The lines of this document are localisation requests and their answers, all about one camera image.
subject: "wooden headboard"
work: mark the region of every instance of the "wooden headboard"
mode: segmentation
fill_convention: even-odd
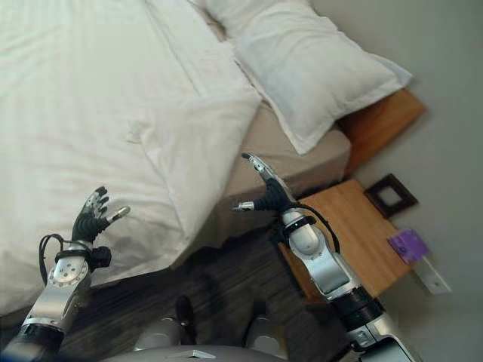
[[[374,157],[424,111],[424,105],[403,89],[340,119],[337,123],[352,144],[346,176]]]

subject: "wooden nightstand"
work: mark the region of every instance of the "wooden nightstand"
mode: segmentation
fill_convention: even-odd
[[[391,248],[387,239],[396,235],[394,226],[365,197],[354,179],[309,196],[301,203],[315,208],[331,224],[347,262],[374,297],[411,270]],[[302,262],[283,244],[279,248],[310,304],[323,302]]]

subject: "purple card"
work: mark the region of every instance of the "purple card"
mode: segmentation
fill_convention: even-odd
[[[429,252],[424,241],[412,229],[403,230],[390,238],[389,243],[406,264],[421,260]]]

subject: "robotic arm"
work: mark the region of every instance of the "robotic arm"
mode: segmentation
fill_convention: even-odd
[[[330,250],[327,238],[313,225],[315,220],[307,216],[304,209],[319,216],[338,249],[337,236],[328,222],[316,210],[298,204],[284,181],[260,158],[252,154],[243,154],[243,158],[253,164],[262,176],[266,194],[259,200],[242,202],[232,210],[273,210],[281,215],[284,239],[306,266],[321,295],[334,307],[347,330],[352,349],[361,353],[361,360],[420,362],[421,359],[405,343],[383,306],[369,295],[345,259]]]
[[[91,273],[96,268],[108,267],[111,261],[107,247],[93,247],[95,238],[130,211],[129,207],[123,207],[113,215],[104,216],[108,200],[104,187],[89,196],[74,223],[72,241],[65,241],[59,235],[42,239],[39,263],[45,288],[2,358],[37,361],[51,360],[57,355],[79,304],[91,287]],[[47,274],[43,254],[49,238],[60,242],[61,251],[56,256],[55,267]],[[68,250],[63,250],[63,243],[70,244]]]

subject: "white bedsheet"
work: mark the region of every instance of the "white bedsheet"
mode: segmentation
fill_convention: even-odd
[[[169,266],[221,196],[259,102],[185,1],[0,2],[0,314],[34,300],[40,237],[70,238],[100,185],[111,210],[132,211],[97,239],[112,264],[93,284]]]

